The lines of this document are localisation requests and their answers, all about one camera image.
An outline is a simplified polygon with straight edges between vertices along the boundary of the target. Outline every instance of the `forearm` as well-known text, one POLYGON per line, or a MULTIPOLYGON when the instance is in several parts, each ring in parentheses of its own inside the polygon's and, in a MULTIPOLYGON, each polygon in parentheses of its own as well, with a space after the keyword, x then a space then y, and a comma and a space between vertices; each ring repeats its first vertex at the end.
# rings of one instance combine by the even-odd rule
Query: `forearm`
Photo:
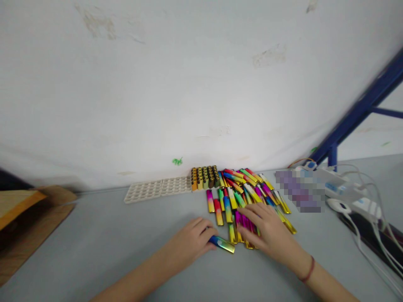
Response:
POLYGON ((158 257, 154 255, 114 285, 101 292, 92 301, 141 301, 170 277, 161 267, 158 257))
MULTIPOLYGON (((312 263, 311 256, 303 251, 301 257, 290 265, 290 269, 298 278, 305 278, 312 263)), ((358 301, 343 285, 329 274, 319 263, 315 262, 314 269, 305 284, 322 300, 333 301, 358 301)))

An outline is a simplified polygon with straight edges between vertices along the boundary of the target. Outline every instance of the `black object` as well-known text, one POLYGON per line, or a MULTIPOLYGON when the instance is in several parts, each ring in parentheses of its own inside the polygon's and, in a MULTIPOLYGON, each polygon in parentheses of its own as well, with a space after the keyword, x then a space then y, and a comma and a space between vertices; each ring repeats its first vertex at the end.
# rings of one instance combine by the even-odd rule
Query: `black object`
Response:
POLYGON ((0 168, 0 191, 27 190, 34 186, 0 168))
MULTIPOLYGON (((346 217, 344 217, 343 214, 338 213, 338 217, 354 234, 356 233, 351 222, 346 217)), ((375 237, 374 230, 372 228, 371 223, 358 213, 353 213, 350 215, 350 217, 351 217, 351 220, 356 224, 356 226, 360 232, 362 242, 364 242, 376 255, 378 255, 379 258, 382 259, 383 262, 385 262, 392 270, 394 270, 396 272, 396 274, 398 274, 398 272, 395 270, 394 267, 392 267, 389 260, 386 258, 385 254, 383 253, 383 251, 379 245, 379 242, 378 242, 377 238, 375 237)), ((401 232, 399 230, 397 230, 395 227, 393 227, 392 225, 390 225, 390 227, 393 230, 393 234, 399 233, 398 234, 399 236, 395 235, 395 237, 397 239, 399 239, 399 237, 401 236, 401 232)), ((382 241, 383 245, 385 246, 385 248, 389 251, 389 253, 392 254, 392 256, 401 265, 403 265, 403 253, 396 246, 395 242, 392 239, 390 239, 387 235, 382 233, 381 231, 379 232, 379 234, 380 234, 381 241, 382 241)), ((403 273, 403 270, 401 268, 399 268, 399 266, 396 265, 396 267, 403 273)))

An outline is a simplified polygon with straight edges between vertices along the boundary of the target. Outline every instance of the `green marking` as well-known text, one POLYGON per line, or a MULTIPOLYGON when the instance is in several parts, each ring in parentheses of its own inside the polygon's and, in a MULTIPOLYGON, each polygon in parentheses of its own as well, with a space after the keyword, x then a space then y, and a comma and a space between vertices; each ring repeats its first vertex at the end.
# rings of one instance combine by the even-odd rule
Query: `green marking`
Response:
POLYGON ((181 157, 180 159, 173 159, 173 160, 172 160, 172 163, 173 163, 175 166, 180 166, 181 164, 183 164, 182 158, 183 158, 183 157, 181 157))

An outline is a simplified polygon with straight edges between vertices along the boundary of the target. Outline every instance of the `wrist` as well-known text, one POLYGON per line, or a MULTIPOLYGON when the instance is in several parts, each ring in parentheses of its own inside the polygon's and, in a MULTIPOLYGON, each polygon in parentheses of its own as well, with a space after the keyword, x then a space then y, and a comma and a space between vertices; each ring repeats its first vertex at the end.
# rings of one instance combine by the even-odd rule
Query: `wrist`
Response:
POLYGON ((299 278, 305 278, 312 265, 312 257, 305 250, 301 249, 298 256, 293 257, 293 259, 287 264, 287 267, 299 278))

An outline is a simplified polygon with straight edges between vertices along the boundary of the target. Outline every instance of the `blue metal frame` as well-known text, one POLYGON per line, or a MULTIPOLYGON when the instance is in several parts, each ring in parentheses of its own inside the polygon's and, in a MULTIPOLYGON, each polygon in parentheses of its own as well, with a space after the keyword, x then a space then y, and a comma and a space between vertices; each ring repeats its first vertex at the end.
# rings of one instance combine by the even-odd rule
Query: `blue metal frame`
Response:
POLYGON ((329 166, 337 164, 337 146, 349 136, 371 113, 403 118, 403 112, 377 106, 403 81, 403 49, 381 72, 332 132, 309 157, 319 165, 328 158, 329 166))

